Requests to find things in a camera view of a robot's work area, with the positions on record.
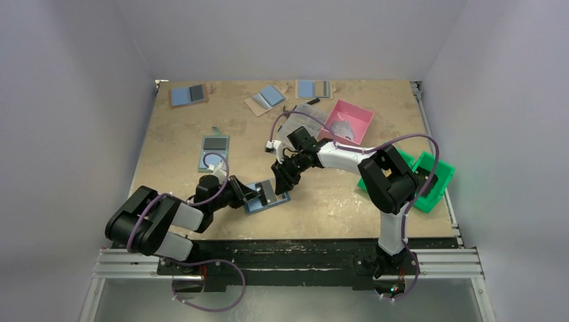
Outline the blue card holder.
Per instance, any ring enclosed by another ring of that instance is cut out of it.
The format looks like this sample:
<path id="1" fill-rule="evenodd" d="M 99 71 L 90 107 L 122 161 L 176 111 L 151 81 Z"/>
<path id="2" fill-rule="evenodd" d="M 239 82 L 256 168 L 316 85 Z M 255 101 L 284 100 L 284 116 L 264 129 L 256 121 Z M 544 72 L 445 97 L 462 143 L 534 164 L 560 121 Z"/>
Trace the blue card holder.
<path id="1" fill-rule="evenodd" d="M 277 207 L 291 200 L 288 192 L 277 195 L 275 193 L 276 179 L 269 178 L 258 182 L 251 182 L 246 186 L 259 193 L 259 196 L 244 205 L 245 214 L 251 215 Z"/>

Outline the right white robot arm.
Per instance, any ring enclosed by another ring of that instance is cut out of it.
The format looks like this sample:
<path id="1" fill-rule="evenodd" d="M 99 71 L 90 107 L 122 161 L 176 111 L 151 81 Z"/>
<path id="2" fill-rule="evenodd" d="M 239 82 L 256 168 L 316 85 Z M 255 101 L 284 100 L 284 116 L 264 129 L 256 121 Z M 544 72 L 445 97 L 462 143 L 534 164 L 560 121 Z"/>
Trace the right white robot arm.
<path id="1" fill-rule="evenodd" d="M 398 272 L 407 255 L 407 208 L 415 198 L 419 181 L 391 144 L 379 149 L 364 149 L 317 140 L 304 127 L 288 135 L 293 145 L 291 156 L 278 140 L 267 141 L 264 149 L 276 156 L 271 166 L 276 179 L 275 193 L 291 191 L 309 168 L 332 168 L 357 174 L 364 181 L 372 204 L 380 213 L 380 235 L 376 247 L 374 277 Z"/>

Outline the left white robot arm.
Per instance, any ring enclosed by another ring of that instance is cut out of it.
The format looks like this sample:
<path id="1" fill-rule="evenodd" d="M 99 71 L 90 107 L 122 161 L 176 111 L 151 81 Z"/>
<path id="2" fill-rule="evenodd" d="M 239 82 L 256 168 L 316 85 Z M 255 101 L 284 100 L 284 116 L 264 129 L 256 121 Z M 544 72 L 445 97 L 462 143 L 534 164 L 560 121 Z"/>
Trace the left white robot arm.
<path id="1" fill-rule="evenodd" d="M 107 222 L 105 237 L 130 252 L 172 258 L 183 274 L 192 274 L 200 265 L 197 244 L 170 232 L 170 227 L 202 233 L 213 222 L 214 212 L 238 209 L 258 198 L 265 198 L 262 186 L 250 188 L 233 175 L 226 182 L 211 174 L 202 176 L 191 203 L 140 186 Z"/>

